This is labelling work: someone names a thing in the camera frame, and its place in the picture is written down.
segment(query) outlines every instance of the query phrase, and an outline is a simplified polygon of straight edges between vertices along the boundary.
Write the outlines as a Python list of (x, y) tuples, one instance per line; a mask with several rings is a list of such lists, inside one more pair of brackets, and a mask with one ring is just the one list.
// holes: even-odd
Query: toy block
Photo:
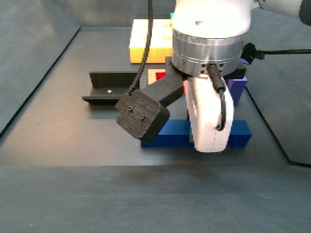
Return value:
[(142, 147), (194, 147), (190, 142), (190, 121), (170, 120), (153, 143), (142, 142)]
[(242, 93), (246, 89), (247, 82), (249, 82), (249, 79), (246, 77), (242, 79), (229, 79), (227, 81), (227, 87), (229, 87), (231, 97), (234, 99), (234, 105), (237, 105), (239, 102)]
[[(133, 23), (130, 39), (130, 61), (141, 63), (149, 32), (149, 20), (135, 19)], [(155, 19), (153, 29), (153, 41), (147, 63), (166, 63), (166, 57), (173, 56), (173, 29), (170, 19)]]
[[(191, 124), (186, 119), (171, 119), (165, 125), (153, 143), (142, 142), (142, 147), (195, 147), (190, 141)], [(246, 147), (251, 138), (251, 131), (245, 120), (235, 120), (227, 147)]]
[(251, 131), (246, 120), (235, 120), (229, 137), (229, 147), (246, 147), (251, 138)]
[(157, 80), (157, 74), (166, 74), (166, 69), (149, 69), (149, 85), (151, 85)]

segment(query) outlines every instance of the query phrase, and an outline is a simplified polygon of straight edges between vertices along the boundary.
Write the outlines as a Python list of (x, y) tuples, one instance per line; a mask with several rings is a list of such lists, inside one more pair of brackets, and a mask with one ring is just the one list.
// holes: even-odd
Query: black metal bracket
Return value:
[(139, 140), (153, 142), (170, 119), (167, 106), (183, 96), (187, 75), (166, 61), (167, 75), (143, 90), (126, 93), (115, 108), (121, 111), (117, 123)]
[(93, 91), (83, 100), (94, 105), (115, 105), (137, 76), (137, 72), (90, 72)]

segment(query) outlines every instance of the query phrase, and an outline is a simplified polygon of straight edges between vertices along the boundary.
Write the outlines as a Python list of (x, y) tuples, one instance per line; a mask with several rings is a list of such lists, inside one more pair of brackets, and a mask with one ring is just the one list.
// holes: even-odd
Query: black bracket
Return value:
[(187, 75), (166, 60), (167, 75), (143, 90), (126, 93), (115, 108), (121, 111), (117, 123), (139, 140), (153, 142), (170, 120), (171, 105), (183, 96)]

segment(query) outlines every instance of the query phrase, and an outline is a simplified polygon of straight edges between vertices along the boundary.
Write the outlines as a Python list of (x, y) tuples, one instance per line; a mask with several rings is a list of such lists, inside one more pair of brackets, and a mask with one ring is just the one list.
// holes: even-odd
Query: gray table surface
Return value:
[[(82, 96), (91, 92), (90, 71), (138, 70), (139, 66), (129, 62), (130, 32), (131, 28), (82, 29), (0, 139), (0, 164), (150, 166), (197, 161), (207, 164), (286, 164), (247, 94), (237, 106), (235, 119), (246, 119), (250, 124), (250, 144), (217, 154), (201, 154), (193, 148), (142, 149), (141, 141), (115, 122), (115, 108), (91, 106), (82, 100)], [(147, 68), (165, 66), (146, 67), (143, 85)]]

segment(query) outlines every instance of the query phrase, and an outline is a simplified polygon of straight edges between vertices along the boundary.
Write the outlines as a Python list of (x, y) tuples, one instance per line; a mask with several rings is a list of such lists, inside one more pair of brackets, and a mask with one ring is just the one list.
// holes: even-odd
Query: metal cylinder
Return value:
[(207, 74), (207, 64), (218, 65), (222, 76), (237, 70), (245, 35), (226, 39), (199, 38), (173, 30), (173, 64), (190, 76)]

